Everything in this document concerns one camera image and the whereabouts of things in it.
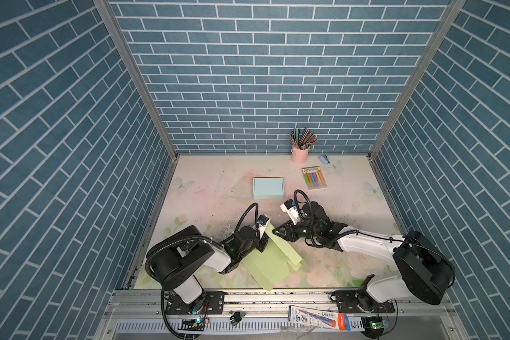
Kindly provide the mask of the light green paper box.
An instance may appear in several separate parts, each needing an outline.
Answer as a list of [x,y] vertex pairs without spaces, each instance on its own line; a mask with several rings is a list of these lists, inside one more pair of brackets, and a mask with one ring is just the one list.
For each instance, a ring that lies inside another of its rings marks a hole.
[[265,235],[269,237],[265,250],[254,250],[242,259],[242,264],[264,290],[272,290],[290,272],[303,265],[303,259],[286,240],[273,234],[273,225],[268,224]]

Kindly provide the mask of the light blue paper box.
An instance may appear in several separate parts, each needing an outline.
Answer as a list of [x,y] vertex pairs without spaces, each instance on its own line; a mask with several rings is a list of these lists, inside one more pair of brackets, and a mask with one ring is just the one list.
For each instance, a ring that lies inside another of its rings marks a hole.
[[285,185],[280,177],[256,177],[252,181],[254,200],[277,200],[285,197]]

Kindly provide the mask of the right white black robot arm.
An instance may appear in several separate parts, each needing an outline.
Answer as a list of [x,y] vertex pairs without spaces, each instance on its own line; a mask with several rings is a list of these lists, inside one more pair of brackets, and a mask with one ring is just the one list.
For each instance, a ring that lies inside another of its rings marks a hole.
[[370,272],[362,277],[354,297],[364,312],[372,312],[392,300],[411,297],[439,305],[455,282],[453,264],[420,232],[406,235],[365,232],[331,221],[317,202],[300,205],[290,199],[280,208],[290,218],[273,231],[281,239],[287,242],[304,239],[316,249],[363,255],[389,265],[389,272],[384,275]]

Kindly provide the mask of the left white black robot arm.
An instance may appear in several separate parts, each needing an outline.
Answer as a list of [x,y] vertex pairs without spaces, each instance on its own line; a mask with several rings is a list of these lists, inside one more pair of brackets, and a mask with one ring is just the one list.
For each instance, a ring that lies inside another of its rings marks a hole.
[[253,251],[264,252],[268,242],[262,227],[245,226],[216,242],[191,225],[154,245],[146,254],[144,269],[165,293],[174,293],[194,311],[205,301],[205,291],[195,277],[198,269],[207,266],[228,274]]

